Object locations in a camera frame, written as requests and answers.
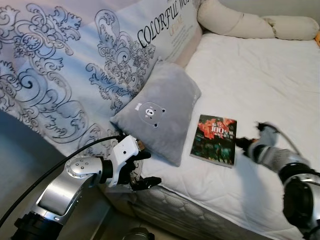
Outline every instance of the wall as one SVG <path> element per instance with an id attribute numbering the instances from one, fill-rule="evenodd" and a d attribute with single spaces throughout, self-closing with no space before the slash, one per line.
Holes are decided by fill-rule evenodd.
<path id="1" fill-rule="evenodd" d="M 320 24 L 320 0 L 220 0 L 226 7 L 259 16 L 307 16 Z"/>
<path id="2" fill-rule="evenodd" d="M 0 216 L 43 173 L 64 158 L 37 133 L 0 111 Z M 61 172 L 53 173 L 20 204 L 0 229 L 0 239 L 8 239 L 17 228 L 14 222 L 29 212 L 46 185 Z M 110 208 L 97 188 L 87 189 L 59 240 L 89 240 Z"/>

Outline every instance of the white cushion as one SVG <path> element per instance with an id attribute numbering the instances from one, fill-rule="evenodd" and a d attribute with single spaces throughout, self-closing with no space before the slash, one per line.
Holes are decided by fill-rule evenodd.
<path id="1" fill-rule="evenodd" d="M 312 40 L 319 31 L 318 23 L 306 16 L 264 16 L 275 37 L 285 40 Z"/>
<path id="2" fill-rule="evenodd" d="M 218 0 L 204 1 L 198 11 L 198 22 L 213 33 L 238 38 L 274 38 L 272 27 L 258 15 L 223 6 Z"/>

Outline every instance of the pillowcase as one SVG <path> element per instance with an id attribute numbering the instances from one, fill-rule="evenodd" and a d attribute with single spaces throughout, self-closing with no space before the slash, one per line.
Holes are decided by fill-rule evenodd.
<path id="1" fill-rule="evenodd" d="M 272 27 L 258 15 L 223 6 L 218 0 L 204 1 L 198 11 L 198 22 L 213 33 L 238 38 L 274 38 Z"/>
<path id="2" fill-rule="evenodd" d="M 200 96 L 182 67 L 159 59 L 143 89 L 110 121 L 178 167 Z"/>
<path id="3" fill-rule="evenodd" d="M 312 40 L 319 31 L 319 24 L 307 16 L 264 16 L 275 33 L 285 40 Z"/>

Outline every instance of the floor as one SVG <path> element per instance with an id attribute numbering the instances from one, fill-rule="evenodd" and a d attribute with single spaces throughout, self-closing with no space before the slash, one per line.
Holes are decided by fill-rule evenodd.
<path id="1" fill-rule="evenodd" d="M 122 240 L 126 233 L 133 228 L 148 229 L 150 233 L 155 235 L 155 240 L 184 240 L 184 238 L 173 235 L 148 222 L 127 216 L 120 212 L 112 215 L 100 240 Z"/>

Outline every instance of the white mattress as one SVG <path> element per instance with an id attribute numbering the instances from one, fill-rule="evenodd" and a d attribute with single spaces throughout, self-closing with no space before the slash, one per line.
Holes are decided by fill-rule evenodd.
<path id="1" fill-rule="evenodd" d="M 227 220 L 272 239 L 302 238 L 282 214 L 277 175 L 236 149 L 233 169 L 190 157 L 200 114 L 236 119 L 237 137 L 257 138 L 256 121 L 271 122 L 320 167 L 320 49 L 315 41 L 241 39 L 213 33 L 203 38 L 186 67 L 202 91 L 180 167 L 153 154 L 142 176 Z M 288 145 L 280 139 L 278 147 Z"/>

